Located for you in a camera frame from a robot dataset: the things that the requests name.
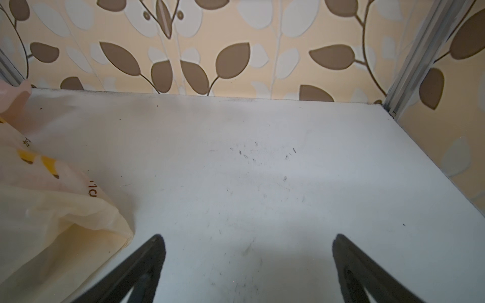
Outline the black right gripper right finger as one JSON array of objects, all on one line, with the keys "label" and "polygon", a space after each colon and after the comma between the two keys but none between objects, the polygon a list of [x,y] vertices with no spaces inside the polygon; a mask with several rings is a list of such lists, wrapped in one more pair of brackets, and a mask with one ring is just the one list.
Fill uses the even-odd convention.
[{"label": "black right gripper right finger", "polygon": [[343,234],[332,243],[345,302],[422,302]]}]

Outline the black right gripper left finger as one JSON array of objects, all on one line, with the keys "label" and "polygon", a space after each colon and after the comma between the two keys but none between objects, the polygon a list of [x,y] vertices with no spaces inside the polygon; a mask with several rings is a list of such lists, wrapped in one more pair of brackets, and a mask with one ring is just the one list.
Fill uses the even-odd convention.
[{"label": "black right gripper left finger", "polygon": [[155,234],[75,302],[153,302],[166,257],[165,242]]}]

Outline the banana print plastic bag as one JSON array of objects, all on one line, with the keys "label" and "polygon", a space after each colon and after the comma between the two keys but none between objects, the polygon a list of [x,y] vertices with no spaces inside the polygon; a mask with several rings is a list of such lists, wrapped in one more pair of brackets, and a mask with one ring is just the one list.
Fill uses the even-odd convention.
[{"label": "banana print plastic bag", "polygon": [[133,236],[93,180],[1,121],[2,302],[64,301]]}]

